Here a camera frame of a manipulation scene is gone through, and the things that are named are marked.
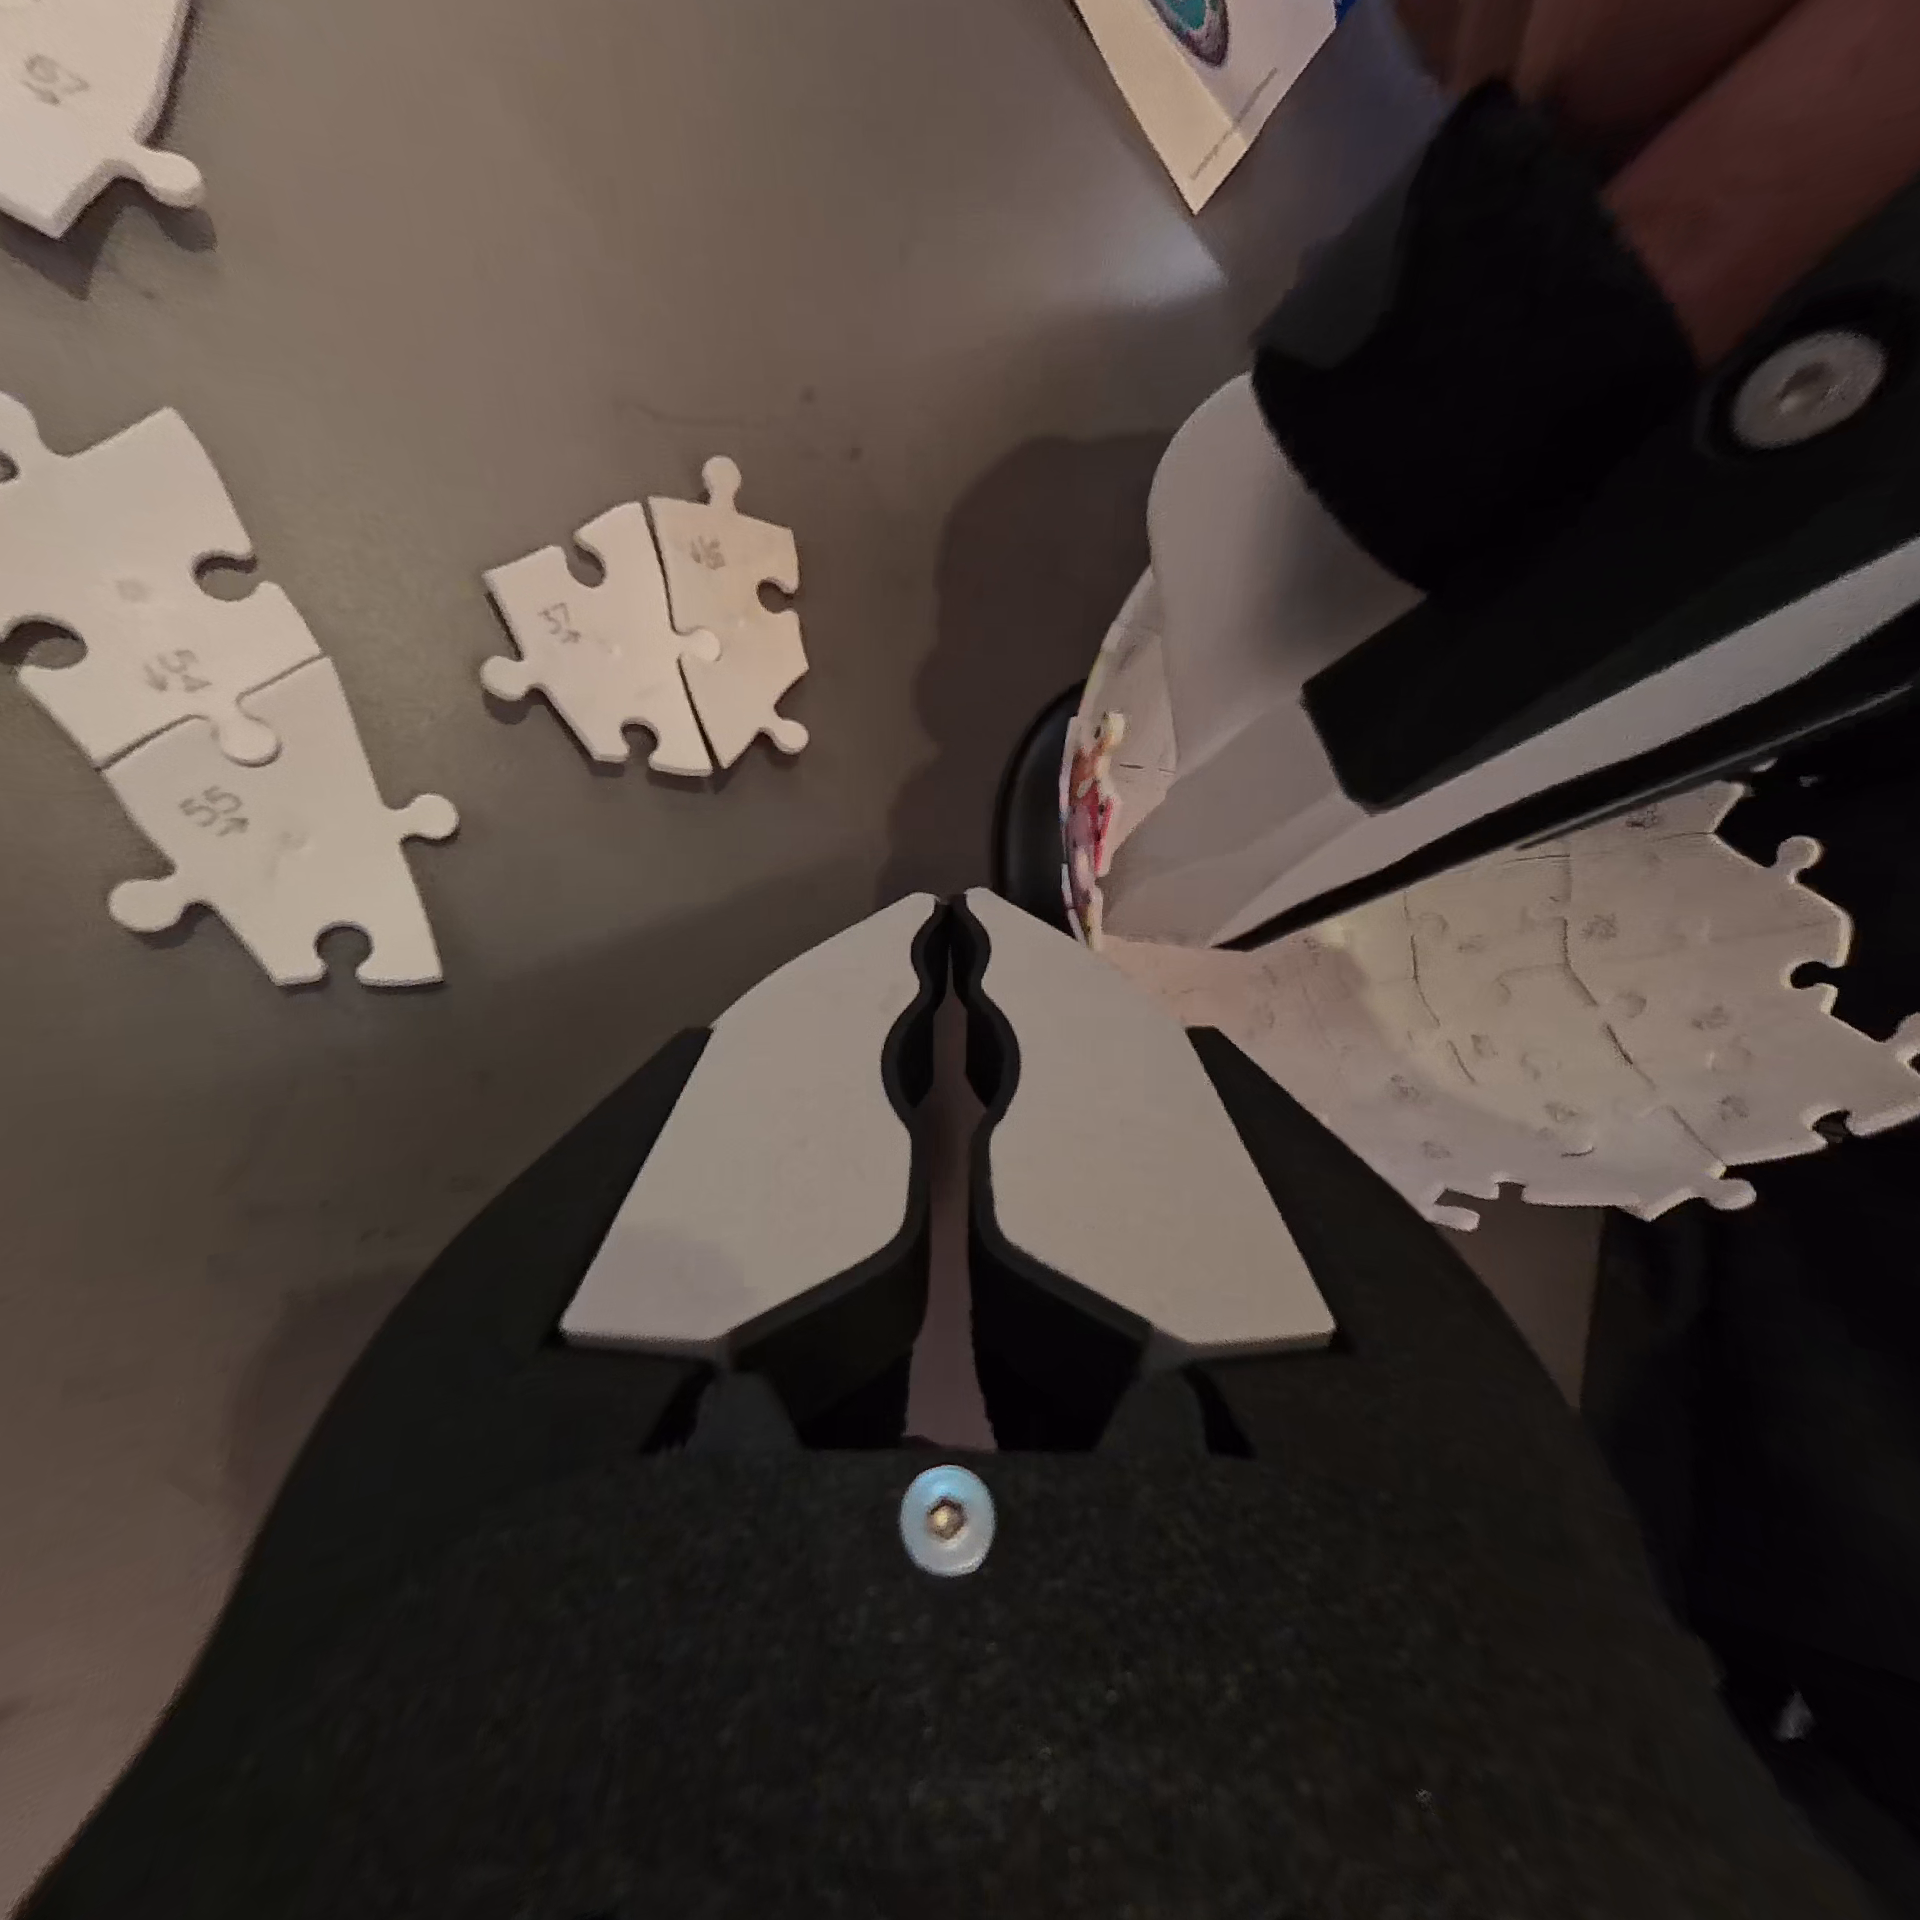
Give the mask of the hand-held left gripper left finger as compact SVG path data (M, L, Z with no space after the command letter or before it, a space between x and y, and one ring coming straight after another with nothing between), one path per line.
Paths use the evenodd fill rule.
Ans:
M559 1317L586 1353L754 1376L842 1446L904 1394L927 1307L920 1103L948 905L903 895L703 1033Z

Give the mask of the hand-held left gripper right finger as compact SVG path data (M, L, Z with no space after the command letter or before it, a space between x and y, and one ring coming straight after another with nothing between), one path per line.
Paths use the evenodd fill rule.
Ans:
M1193 1033L991 888L950 906L967 1259L999 1451L1090 1451L1146 1377L1322 1353L1336 1321Z

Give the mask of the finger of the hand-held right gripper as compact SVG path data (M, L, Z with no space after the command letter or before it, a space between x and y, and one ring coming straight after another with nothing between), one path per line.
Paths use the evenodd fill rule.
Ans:
M1808 743L1817 734L1817 712L1813 703L1754 703L1638 752L1575 768L1562 735L1591 730L1585 721L1553 727L1513 750L1514 761L1526 761L1520 775L1508 771L1506 757L1498 757L1404 807L1353 813L1342 833L1266 886L1207 943L1250 950L1479 856L1536 848L1696 784L1754 770L1765 759Z

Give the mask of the partly built white puzzle ball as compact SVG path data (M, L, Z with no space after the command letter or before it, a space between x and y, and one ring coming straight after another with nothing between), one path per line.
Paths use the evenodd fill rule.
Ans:
M1738 1208L1742 1169L1841 1121L1916 1121L1916 962L1889 1010L1840 1011L1893 959L1840 894L1814 784L1765 768L1420 879L1250 950L1124 942L1120 875L1077 879L1130 985L1214 1027L1428 1221L1446 1200Z

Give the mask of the white puzzle pieces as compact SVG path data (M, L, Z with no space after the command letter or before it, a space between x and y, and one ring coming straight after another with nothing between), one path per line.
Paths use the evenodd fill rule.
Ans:
M190 5L5 5L5 219L64 238L106 186L204 203L201 169L153 144ZM444 794L381 797L335 663L273 582L223 598L214 562L252 562L233 497L188 421L162 406L58 453L5 397L1 632L65 634L77 655L25 661L23 691L106 781L169 870L117 885L117 926L154 936L205 909L281 990L325 978L322 942L357 930L374 990L441 983L407 859L444 842ZM701 781L766 737L805 675L790 530L738 506L740 470L703 464L696 501L618 503L567 546L490 567L512 648L479 663L486 696L544 699L597 763L648 735L648 770Z

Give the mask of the person's right hand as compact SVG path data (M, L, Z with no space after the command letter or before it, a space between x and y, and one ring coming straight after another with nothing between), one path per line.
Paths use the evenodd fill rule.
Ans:
M1916 2L1409 2L1456 91L1506 82L1602 170L1709 368L1917 166Z

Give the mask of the printed paper sheet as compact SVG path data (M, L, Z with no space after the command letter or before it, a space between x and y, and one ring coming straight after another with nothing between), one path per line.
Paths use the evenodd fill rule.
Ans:
M1200 213L1256 144L1349 2L1073 2L1122 99Z

